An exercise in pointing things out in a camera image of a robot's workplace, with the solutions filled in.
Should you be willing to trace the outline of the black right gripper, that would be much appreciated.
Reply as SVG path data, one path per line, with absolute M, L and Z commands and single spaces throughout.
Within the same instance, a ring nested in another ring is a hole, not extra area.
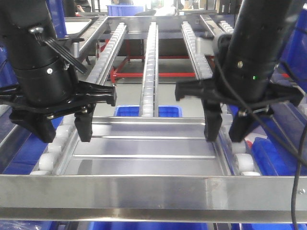
M 176 83 L 175 98 L 177 101 L 186 96 L 202 100 L 205 118 L 204 135 L 208 142 L 215 142 L 222 124 L 220 104 L 234 105 L 240 108 L 229 129 L 232 142 L 241 142 L 249 133 L 259 126 L 251 114 L 268 112 L 269 105 L 290 102 L 298 106 L 303 99 L 301 91 L 294 87 L 269 83 L 259 102 L 248 103 L 245 98 L 227 96 L 219 92 L 212 79 L 194 80 Z

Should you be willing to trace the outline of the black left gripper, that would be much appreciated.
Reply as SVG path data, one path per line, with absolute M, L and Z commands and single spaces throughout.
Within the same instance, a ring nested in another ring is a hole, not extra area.
M 116 99 L 114 86 L 85 81 L 73 85 L 69 79 L 31 79 L 0 89 L 0 103 L 12 108 L 10 121 L 45 143 L 56 135 L 51 120 L 70 114 L 75 115 L 81 142 L 90 142 L 96 103 L 115 106 Z

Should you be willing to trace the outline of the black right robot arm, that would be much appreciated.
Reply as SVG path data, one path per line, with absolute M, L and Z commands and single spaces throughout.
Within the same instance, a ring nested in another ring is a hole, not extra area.
M 234 32 L 218 37 L 213 76 L 176 84 L 177 100 L 185 96 L 201 99 L 207 141 L 214 142 L 218 136 L 221 104 L 239 108 L 229 136 L 241 142 L 257 126 L 254 115 L 271 115 L 274 103 L 300 103 L 299 89 L 271 83 L 271 77 L 303 5 L 302 0 L 243 1 Z

